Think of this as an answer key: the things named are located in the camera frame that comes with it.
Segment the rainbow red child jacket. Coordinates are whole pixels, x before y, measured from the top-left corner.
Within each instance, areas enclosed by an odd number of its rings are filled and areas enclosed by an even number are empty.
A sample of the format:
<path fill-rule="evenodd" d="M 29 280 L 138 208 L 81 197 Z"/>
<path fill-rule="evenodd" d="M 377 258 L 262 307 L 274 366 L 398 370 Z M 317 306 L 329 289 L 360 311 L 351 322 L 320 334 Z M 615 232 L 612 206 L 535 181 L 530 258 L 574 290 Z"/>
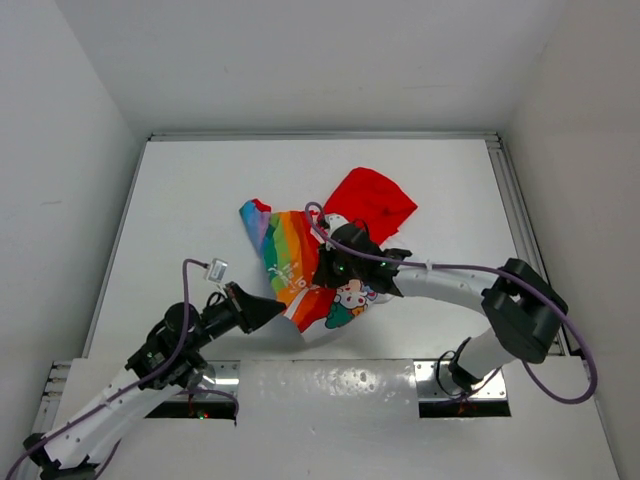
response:
<path fill-rule="evenodd" d="M 311 217 L 316 220 L 320 212 L 340 214 L 368 230 L 376 244 L 391 248 L 402 245 L 399 229 L 416 210 L 414 201 L 394 181 L 358 167 L 342 180 L 323 208 L 311 209 Z M 323 245 L 303 211 L 274 212 L 260 200 L 251 199 L 242 205 L 239 215 L 276 299 L 287 306 L 284 316 L 306 343 L 329 336 L 368 309 L 392 299 L 359 280 L 338 289 L 315 285 L 312 276 L 318 248 Z"/>

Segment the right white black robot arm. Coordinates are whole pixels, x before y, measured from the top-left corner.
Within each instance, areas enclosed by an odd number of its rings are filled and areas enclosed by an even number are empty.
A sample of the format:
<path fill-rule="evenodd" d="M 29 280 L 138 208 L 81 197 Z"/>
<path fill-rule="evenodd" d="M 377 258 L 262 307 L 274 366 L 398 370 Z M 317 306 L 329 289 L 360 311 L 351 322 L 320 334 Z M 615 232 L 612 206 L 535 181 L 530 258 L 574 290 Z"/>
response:
<path fill-rule="evenodd" d="M 495 281 L 475 272 L 437 269 L 412 260 L 401 248 L 381 249 L 365 227 L 327 215 L 312 224 L 323 240 L 314 282 L 344 289 L 360 281 L 386 297 L 427 298 L 484 315 L 490 327 L 454 351 L 435 380 L 450 397 L 471 394 L 474 386 L 502 366 L 520 360 L 541 364 L 568 308 L 559 295 L 519 259 L 499 268 Z"/>

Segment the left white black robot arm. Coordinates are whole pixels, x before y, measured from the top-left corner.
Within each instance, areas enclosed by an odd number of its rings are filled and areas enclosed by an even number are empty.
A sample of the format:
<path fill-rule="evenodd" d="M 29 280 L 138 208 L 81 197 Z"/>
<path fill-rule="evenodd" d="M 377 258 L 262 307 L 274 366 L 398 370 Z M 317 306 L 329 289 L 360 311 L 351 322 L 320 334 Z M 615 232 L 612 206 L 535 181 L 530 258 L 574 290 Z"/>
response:
<path fill-rule="evenodd" d="M 109 384 L 66 423 L 24 441 L 42 479 L 95 479 L 97 470 L 135 423 L 196 382 L 206 361 L 200 349 L 238 328 L 251 334 L 286 310 L 234 282 L 197 310 L 188 301 L 169 307 Z"/>

